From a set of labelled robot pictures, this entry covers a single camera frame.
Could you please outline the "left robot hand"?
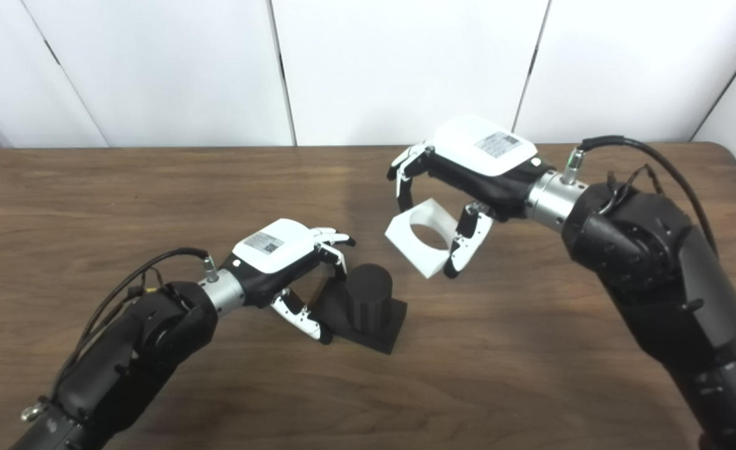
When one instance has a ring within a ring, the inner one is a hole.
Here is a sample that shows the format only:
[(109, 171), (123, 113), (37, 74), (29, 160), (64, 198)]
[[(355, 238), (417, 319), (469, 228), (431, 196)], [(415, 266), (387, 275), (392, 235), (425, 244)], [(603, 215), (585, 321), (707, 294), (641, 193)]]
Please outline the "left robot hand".
[(354, 247), (356, 240), (336, 228), (311, 228), (280, 217), (237, 242), (222, 267), (239, 283), (243, 306), (270, 306), (304, 334), (328, 345), (331, 330), (312, 318), (310, 308), (291, 284), (321, 263), (334, 268), (336, 279), (345, 280), (346, 259), (336, 249), (339, 244)]

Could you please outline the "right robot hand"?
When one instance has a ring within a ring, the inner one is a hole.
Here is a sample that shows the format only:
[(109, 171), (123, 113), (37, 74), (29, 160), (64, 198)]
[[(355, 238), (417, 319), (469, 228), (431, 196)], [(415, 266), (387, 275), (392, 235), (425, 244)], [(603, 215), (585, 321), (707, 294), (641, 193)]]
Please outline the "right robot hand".
[[(494, 223), (526, 218), (530, 192), (550, 169), (536, 145), (502, 126), (474, 115), (448, 120), (391, 162), (386, 177), (395, 184), (400, 213), (385, 236), (425, 278), (440, 272), (455, 279)], [(435, 199), (414, 203), (412, 183), (419, 176), (468, 194), (460, 217)]]

